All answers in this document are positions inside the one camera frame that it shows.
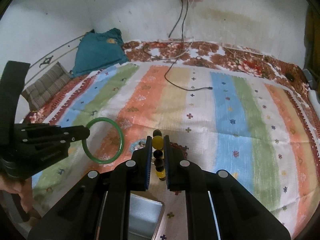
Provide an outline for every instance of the black cable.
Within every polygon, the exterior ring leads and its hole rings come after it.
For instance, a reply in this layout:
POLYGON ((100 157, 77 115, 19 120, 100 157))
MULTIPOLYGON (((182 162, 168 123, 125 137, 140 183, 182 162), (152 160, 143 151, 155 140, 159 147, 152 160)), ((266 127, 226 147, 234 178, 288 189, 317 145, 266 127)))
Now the black cable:
MULTIPOLYGON (((189 8, 188 5, 189 5, 189 2, 187 2, 187 10, 186 10, 186 14, 184 15, 183 22, 182 22, 182 26, 181 26, 181 49, 180 49, 179 54, 181 54, 182 51, 183 51, 183 45, 184 45, 183 28, 184 28, 184 21, 186 20, 187 13, 188 13, 188 8, 189 8)), ((186 88, 180 87, 180 86, 172 83, 171 81, 169 81, 169 80, 167 79, 167 74, 169 73, 169 71, 171 70, 171 68, 173 67, 173 65, 177 63, 178 59, 179 59, 179 58, 177 58, 177 59, 175 60, 175 62, 172 63, 172 65, 169 67, 168 71, 164 74, 164 79, 165 79, 165 80, 167 80, 170 84, 174 85, 175 87, 180 88, 180 89, 185 90, 185 91, 198 91, 198 90, 203 90, 203 89, 212 90, 212 87, 203 87, 203 88, 196 88, 196 89, 186 89, 186 88)))
POLYGON ((183 0, 181 0, 181 3, 182 3, 182 6, 181 6, 181 12, 180 12, 179 19, 178 19, 178 21, 176 22, 176 24, 174 25, 174 27, 173 27, 172 31, 170 32, 170 34, 169 34, 168 38, 170 38, 170 37, 171 37, 171 34, 173 33, 174 29, 176 28, 176 26, 178 25, 178 22, 179 22, 179 21, 180 21, 180 19, 181 19, 181 15, 182 15, 182 11, 183 11, 183 0))

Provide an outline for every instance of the finger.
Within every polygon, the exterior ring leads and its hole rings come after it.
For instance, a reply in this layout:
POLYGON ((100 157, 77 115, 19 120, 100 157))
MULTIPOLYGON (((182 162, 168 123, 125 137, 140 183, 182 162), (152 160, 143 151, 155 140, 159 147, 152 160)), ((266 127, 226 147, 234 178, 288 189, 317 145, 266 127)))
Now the finger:
POLYGON ((22 184, 18 180, 9 179, 6 175, 0 175, 0 190, 17 194, 22 190, 22 184))
POLYGON ((23 186, 22 191, 19 193, 21 198, 21 206, 25 212, 28 212, 32 209, 32 179, 27 179, 23 186))

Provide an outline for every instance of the orange stripe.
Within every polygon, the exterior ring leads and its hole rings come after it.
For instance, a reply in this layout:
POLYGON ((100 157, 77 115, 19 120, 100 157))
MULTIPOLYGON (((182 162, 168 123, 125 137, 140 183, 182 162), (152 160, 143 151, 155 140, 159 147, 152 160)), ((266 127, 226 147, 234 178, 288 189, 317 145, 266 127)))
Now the orange stripe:
MULTIPOLYGON (((131 152, 130 145, 141 139, 147 137, 145 128, 154 127, 155 124, 151 116, 156 112, 156 108, 161 98, 162 90, 165 86, 165 79, 159 78, 153 80, 154 76, 163 77, 168 67, 165 66, 151 66, 148 72, 141 78, 140 83, 136 86, 131 98, 128 100, 125 107, 119 112, 116 123, 128 120, 132 126, 122 129, 124 134, 124 150, 120 157, 112 164, 99 165, 91 162, 86 173, 90 170, 97 170, 100 173, 113 170, 118 164, 129 160, 131 152), (138 97, 145 97, 145 100, 137 100, 138 97)), ((100 148, 96 151, 95 156, 98 158, 106 158, 113 156, 119 148, 119 135, 116 129, 110 129, 108 135, 102 140, 100 148)))
POLYGON ((278 111, 284 120, 284 124, 289 133, 290 144, 295 155, 298 184, 299 184, 299 206, 295 233, 299 233, 310 219, 309 207, 314 190, 318 186, 316 168, 313 159, 312 149, 308 135, 306 134, 302 122, 290 102, 285 91, 271 85, 265 84, 270 95, 276 104, 278 111))

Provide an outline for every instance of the green ring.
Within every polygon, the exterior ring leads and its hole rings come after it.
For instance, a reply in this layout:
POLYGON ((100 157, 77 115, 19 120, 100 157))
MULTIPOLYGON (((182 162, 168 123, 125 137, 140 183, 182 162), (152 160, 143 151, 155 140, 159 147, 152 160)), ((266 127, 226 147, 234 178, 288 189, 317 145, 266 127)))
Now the green ring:
POLYGON ((100 160, 96 157, 94 157, 91 152, 89 151, 88 149, 88 146, 87 146, 87 140, 82 140, 82 147, 83 147, 83 150, 85 152, 85 154, 92 160, 94 161, 95 163, 98 163, 98 164, 109 164, 109 163, 112 163, 114 162, 116 159, 119 158, 120 154, 122 153, 123 151, 123 148, 124 148, 124 136, 123 136, 123 133, 119 127, 119 125, 117 125, 117 123, 109 118, 106 118, 106 117, 98 117, 98 118, 95 118, 93 120, 91 120, 90 122, 88 122, 88 124, 86 125, 87 128, 90 129, 90 127, 92 125, 94 125, 95 123, 97 122, 108 122, 108 123, 111 123, 118 131, 119 135, 120 135, 120 146, 119 146, 119 149, 118 151, 116 152, 116 155, 113 156, 111 159, 109 160, 100 160))

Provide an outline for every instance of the bedsheet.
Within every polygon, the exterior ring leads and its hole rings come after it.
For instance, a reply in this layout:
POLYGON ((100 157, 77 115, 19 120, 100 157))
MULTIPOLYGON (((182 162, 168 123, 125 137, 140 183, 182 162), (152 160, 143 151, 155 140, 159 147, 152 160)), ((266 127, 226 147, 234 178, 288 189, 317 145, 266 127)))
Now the bedsheet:
MULTIPOLYGON (((175 84, 213 87, 188 92, 164 79, 169 66, 132 62, 94 71, 73 80, 43 109, 43 114, 50 112, 44 122, 61 126, 111 118, 120 125, 125 144, 115 162, 98 165, 86 157, 80 142, 72 143, 68 158, 33 177, 34 199, 42 211, 87 171, 110 171, 130 159, 134 149, 160 129, 184 146, 188 160, 202 169, 228 170, 292 236, 297 235, 320 200, 320 165, 316 135, 296 96, 273 81, 245 73, 175 65, 167 75, 175 84)), ((88 146, 95 156, 110 158, 118 144, 115 129, 104 123, 91 128, 88 146)), ((148 194, 165 203, 156 239, 187 239, 184 193, 167 191, 152 167, 148 194)))

